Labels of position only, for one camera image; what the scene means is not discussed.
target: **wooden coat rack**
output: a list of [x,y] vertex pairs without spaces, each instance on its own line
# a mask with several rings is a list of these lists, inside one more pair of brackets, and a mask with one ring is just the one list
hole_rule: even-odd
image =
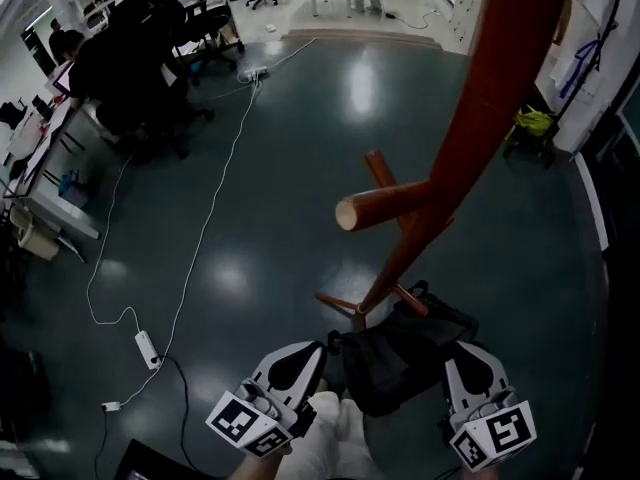
[[344,198],[336,220],[359,231],[397,219],[401,237],[382,272],[360,303],[322,293],[316,298],[354,313],[359,329],[366,315],[394,293],[417,314],[428,308],[398,279],[452,222],[534,86],[565,0],[486,0],[482,28],[469,74],[447,135],[427,180],[398,185],[379,151],[365,160],[380,188]]

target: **white cable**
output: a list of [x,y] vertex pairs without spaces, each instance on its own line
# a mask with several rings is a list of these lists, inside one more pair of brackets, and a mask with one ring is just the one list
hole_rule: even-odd
[[[218,193],[220,192],[220,189],[222,188],[222,185],[224,183],[224,180],[227,176],[227,168],[229,167],[229,164],[231,163],[231,159],[233,158],[233,153],[235,151],[236,148],[236,143],[238,142],[238,139],[240,138],[240,135],[242,134],[242,127],[244,126],[244,121],[247,118],[247,115],[249,114],[249,111],[251,110],[251,107],[253,106],[253,101],[255,99],[255,95],[258,89],[258,84],[255,83],[253,85],[253,91],[251,91],[251,101],[249,101],[249,106],[247,107],[247,110],[244,113],[244,116],[242,116],[242,120],[240,121],[240,129],[238,130],[238,134],[236,135],[236,138],[233,140],[233,143],[231,144],[231,152],[229,153],[229,158],[227,158],[226,163],[224,164],[224,168],[222,169],[222,178],[220,179],[220,183],[218,184],[218,188],[216,189],[215,193],[213,194],[213,201],[211,202],[211,209],[209,210],[209,215],[207,215],[207,219],[204,221],[204,225],[202,226],[202,229],[200,231],[200,238],[198,239],[198,245],[196,246],[196,250],[195,253],[193,255],[193,259],[191,260],[191,265],[189,266],[189,271],[187,272],[187,277],[185,278],[184,281],[184,286],[182,288],[182,298],[180,299],[180,305],[178,306],[178,310],[176,311],[176,316],[173,318],[173,325],[171,326],[171,336],[169,338],[169,343],[167,344],[167,348],[164,351],[163,356],[166,356],[167,354],[169,354],[169,349],[171,348],[171,344],[173,343],[173,337],[175,335],[176,332],[176,324],[178,322],[178,317],[180,316],[180,312],[182,311],[182,306],[184,305],[184,300],[186,298],[187,295],[187,287],[189,285],[189,279],[191,278],[191,272],[193,272],[193,267],[196,264],[196,259],[198,258],[198,253],[200,252],[200,245],[202,244],[202,238],[204,237],[204,232],[207,229],[207,225],[209,224],[209,221],[211,220],[211,216],[213,215],[213,210],[216,206],[216,199],[218,197]],[[149,384],[149,382],[151,382],[151,379],[153,379],[158,372],[162,369],[162,366],[164,365],[164,361],[162,361],[160,363],[160,366],[158,367],[158,369],[153,372],[148,378],[147,380],[144,381],[144,384],[142,384],[142,386],[140,387],[140,389],[138,389],[138,391],[136,391],[135,393],[133,393],[129,398],[127,398],[124,402],[122,402],[120,404],[120,407],[127,405],[131,400],[133,400],[136,396],[138,396],[140,393],[142,393],[142,391],[144,391],[144,388],[147,387],[147,384]]]
[[[287,55],[286,57],[280,59],[278,62],[276,62],[273,66],[267,66],[267,69],[275,69],[278,65],[282,64],[285,60],[290,59],[291,57],[293,57],[294,55],[296,55],[298,52],[304,50],[307,46],[309,46],[311,43],[313,43],[317,38],[313,38],[311,41],[309,41],[307,44],[305,44],[304,46],[298,48],[295,52],[293,52],[291,55]],[[241,83],[241,84],[250,84],[252,83],[251,80],[242,80],[240,78],[240,69],[238,69],[238,73],[236,74],[236,80]]]
[[278,66],[279,64],[282,64],[285,60],[290,59],[291,57],[293,57],[295,54],[297,54],[298,52],[304,50],[307,46],[309,46],[311,43],[313,43],[316,40],[316,38],[314,37],[311,41],[309,41],[307,44],[305,44],[304,46],[298,48],[295,52],[293,52],[291,55],[287,55],[285,58],[280,59],[278,62],[276,62],[273,66],[268,66],[267,69],[274,69],[276,66]]
[[204,98],[202,100],[194,101],[194,103],[202,103],[203,101],[212,101],[212,100],[217,100],[218,98],[224,98],[225,96],[229,96],[230,94],[233,94],[234,92],[244,91],[245,89],[248,89],[249,87],[250,87],[249,85],[245,85],[244,87],[238,87],[237,89],[234,89],[233,91],[225,92],[224,94],[220,94],[219,96],[213,96],[212,98]]
[[122,165],[122,169],[120,169],[120,174],[118,175],[118,181],[116,181],[116,186],[113,187],[113,195],[111,196],[111,207],[109,208],[109,214],[107,215],[107,231],[104,234],[104,239],[102,240],[102,247],[100,247],[100,254],[98,255],[98,261],[96,261],[96,266],[93,269],[93,275],[91,276],[91,279],[89,279],[89,284],[87,284],[87,304],[89,304],[89,310],[91,311],[91,318],[93,318],[93,321],[98,324],[98,325],[116,325],[117,323],[120,323],[120,320],[122,320],[122,317],[125,315],[125,313],[129,310],[131,310],[131,312],[133,313],[133,318],[135,318],[136,320],[136,328],[138,329],[138,332],[140,332],[140,325],[138,323],[138,315],[136,315],[136,310],[133,309],[131,306],[128,306],[127,308],[125,308],[125,310],[120,314],[120,317],[117,320],[114,320],[112,322],[99,322],[96,319],[96,315],[93,311],[93,306],[91,305],[91,296],[89,295],[89,291],[91,290],[91,285],[93,284],[93,280],[96,278],[96,274],[98,273],[98,268],[100,268],[100,263],[102,261],[102,253],[104,252],[104,246],[107,244],[107,238],[109,237],[109,230],[111,229],[111,213],[113,212],[113,207],[116,204],[116,192],[118,191],[118,185],[120,185],[120,180],[122,179],[122,175],[124,174],[124,170],[127,168],[127,165],[129,165],[129,162],[131,161],[131,159],[133,158],[133,155],[135,155],[136,151],[138,150],[138,148],[133,150],[133,153],[131,153],[131,156],[127,159],[127,161]]
[[[281,64],[282,62],[284,62],[285,60],[290,59],[291,57],[296,55],[298,52],[304,50],[307,46],[309,46],[315,40],[316,40],[316,38],[314,37],[311,41],[309,41],[307,44],[305,44],[301,48],[298,48],[291,55],[288,55],[287,57],[284,57],[283,59],[280,59],[273,66],[270,66],[269,69],[273,69],[276,66],[278,66],[279,64]],[[186,298],[186,295],[187,295],[187,287],[189,286],[189,280],[191,279],[191,273],[193,272],[193,267],[196,264],[196,260],[198,258],[198,253],[200,252],[200,246],[202,245],[202,239],[204,238],[204,232],[206,231],[207,226],[209,224],[209,221],[211,220],[211,216],[213,215],[213,210],[215,209],[216,200],[218,198],[218,193],[222,189],[222,185],[224,184],[225,178],[227,176],[227,169],[229,167],[229,164],[231,163],[231,159],[233,158],[233,153],[235,152],[236,143],[238,142],[238,139],[240,139],[240,136],[242,135],[242,129],[244,127],[244,122],[245,122],[245,120],[247,118],[247,115],[249,115],[249,111],[251,110],[251,107],[253,106],[253,102],[255,100],[255,96],[256,96],[256,93],[258,92],[258,89],[259,89],[260,85],[261,84],[260,84],[259,80],[255,80],[252,83],[253,90],[251,91],[251,100],[249,101],[249,106],[247,107],[247,110],[245,111],[244,115],[242,116],[242,120],[240,121],[240,128],[238,130],[238,134],[236,135],[236,138],[233,140],[233,142],[231,144],[231,152],[229,153],[229,158],[225,162],[224,168],[222,169],[222,178],[220,179],[220,183],[218,184],[218,188],[216,189],[215,193],[213,194],[213,200],[211,202],[211,209],[209,210],[209,214],[207,215],[207,219],[205,220],[204,225],[202,226],[202,229],[200,230],[200,237],[198,239],[198,244],[196,245],[196,249],[195,249],[195,252],[193,254],[193,258],[191,260],[191,265],[189,266],[189,271],[187,272],[187,276],[185,278],[184,285],[182,287],[182,297],[180,298],[180,304],[178,305],[178,309],[176,311],[176,315],[173,318],[173,324],[171,326],[171,336],[169,337],[169,343],[167,343],[167,347],[166,347],[166,349],[164,351],[163,356],[166,356],[169,353],[169,350],[171,349],[171,345],[173,344],[173,338],[175,336],[176,325],[178,323],[178,317],[180,316],[180,312],[182,311],[182,307],[184,306],[184,301],[185,301],[185,298]],[[215,96],[215,97],[210,98],[210,99],[222,98],[223,96],[228,96],[229,94],[233,94],[235,92],[238,92],[238,91],[240,91],[242,89],[246,89],[246,88],[247,87],[240,87],[238,89],[235,89],[235,90],[230,91],[228,93],[222,94],[220,96]],[[91,288],[91,284],[93,283],[93,280],[96,277],[96,273],[98,271],[98,267],[100,265],[100,261],[102,260],[102,253],[104,251],[104,247],[105,247],[105,244],[107,242],[107,237],[109,235],[109,229],[110,229],[110,225],[111,225],[111,212],[113,211],[113,207],[115,205],[116,191],[118,189],[118,185],[120,184],[120,179],[122,178],[122,174],[124,173],[124,170],[126,169],[127,165],[131,161],[131,159],[133,158],[133,154],[129,157],[129,159],[122,166],[122,169],[120,170],[120,175],[118,176],[118,181],[116,182],[116,186],[114,187],[113,196],[112,196],[112,200],[111,200],[111,207],[109,208],[109,214],[107,216],[107,231],[105,233],[104,240],[102,242],[102,247],[100,248],[100,255],[98,256],[98,261],[96,262],[96,267],[95,267],[95,269],[93,271],[93,275],[91,276],[91,279],[89,280],[89,284],[87,285],[87,292],[86,293],[87,293],[87,302],[89,304],[89,309],[91,310],[91,317],[93,318],[93,321],[96,324],[98,324],[98,325],[115,325],[118,322],[120,322],[120,320],[122,320],[122,317],[124,316],[124,314],[128,310],[131,310],[133,312],[133,316],[134,316],[134,318],[136,320],[136,327],[138,328],[138,332],[140,332],[140,326],[138,325],[138,316],[136,315],[136,312],[132,307],[130,307],[130,306],[127,307],[122,312],[122,314],[120,315],[120,318],[118,318],[118,320],[116,320],[114,322],[98,322],[98,320],[96,320],[96,318],[95,318],[95,315],[94,315],[94,312],[93,312],[93,307],[91,306],[91,298],[89,297],[89,289]],[[136,392],[134,392],[132,395],[130,395],[129,398],[127,398],[124,402],[120,403],[120,407],[123,407],[123,406],[127,405],[131,400],[133,400],[136,396],[138,396],[140,393],[142,393],[144,391],[144,389],[147,387],[147,385],[149,384],[149,382],[151,382],[151,380],[160,372],[160,370],[162,369],[163,365],[164,365],[164,361],[162,361],[160,363],[160,366],[149,377],[147,377],[147,379],[144,381],[142,386],[140,386],[140,389],[138,389]]]

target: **person's shoe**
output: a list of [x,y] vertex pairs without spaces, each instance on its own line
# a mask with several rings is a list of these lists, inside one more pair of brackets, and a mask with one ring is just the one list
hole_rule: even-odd
[[329,383],[326,379],[320,379],[318,382],[318,387],[316,388],[316,393],[323,393],[324,391],[329,391]]

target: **power strip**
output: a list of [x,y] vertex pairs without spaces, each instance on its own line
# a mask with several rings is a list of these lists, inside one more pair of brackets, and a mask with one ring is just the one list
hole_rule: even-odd
[[136,344],[140,349],[144,362],[147,363],[147,368],[149,368],[149,370],[160,368],[160,363],[156,360],[158,353],[156,352],[153,343],[151,343],[151,338],[149,338],[147,331],[140,331],[136,334]]
[[269,68],[267,66],[259,66],[257,68],[247,69],[244,73],[242,73],[242,76],[247,83],[253,83],[257,80],[260,80],[261,78],[265,78],[268,74]]

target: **shiny floor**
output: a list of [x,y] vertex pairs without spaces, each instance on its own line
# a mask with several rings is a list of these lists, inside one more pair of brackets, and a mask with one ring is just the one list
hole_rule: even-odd
[[[244,65],[272,65],[299,46],[249,45]],[[390,222],[344,233],[334,206],[374,186],[363,162],[373,148],[401,182],[428,173],[466,68],[465,57],[435,48],[319,40],[264,82],[205,233],[171,350],[190,383],[186,446],[199,468],[227,475],[241,459],[204,424],[224,390],[271,350],[349,329],[313,293],[358,300],[398,230]],[[204,103],[235,87],[234,74],[212,65],[191,99]],[[124,174],[92,298],[101,318],[135,307],[158,349],[169,339],[249,98],[245,90],[211,100],[216,119],[191,125],[191,154],[183,162],[167,152]],[[93,478],[100,404],[124,400],[148,375],[129,316],[117,326],[92,323],[85,288],[100,244],[82,245],[89,265],[67,253],[51,264],[33,261],[23,307],[1,326],[10,346],[42,355],[49,378],[50,412],[23,443],[45,478]],[[597,249],[574,164],[558,161],[545,171],[498,155],[453,226],[405,276],[406,284],[428,280],[439,297],[477,317],[478,339],[531,402],[540,438],[504,466],[505,478],[568,478],[580,458],[602,362],[605,286]],[[391,303],[376,310],[377,318]],[[335,380],[339,363],[330,369]],[[110,414],[103,479],[113,477],[131,438],[185,463],[182,389],[169,365]],[[445,410],[436,387],[391,416],[365,421],[389,480],[430,479],[458,463],[437,428]]]
[[[255,11],[246,7],[244,0],[239,0],[233,2],[231,7],[240,35],[246,42],[279,40],[290,30],[355,29],[429,37],[444,50],[459,53],[448,21],[451,18],[451,4],[445,0],[382,0],[382,3],[386,11],[399,16],[406,23],[370,12],[352,12],[351,18],[347,18],[346,0],[318,0],[317,17],[311,11],[311,0],[279,0],[278,5],[267,2],[260,4]],[[365,5],[369,5],[369,0],[365,0]],[[276,30],[269,32],[267,25],[275,26]]]

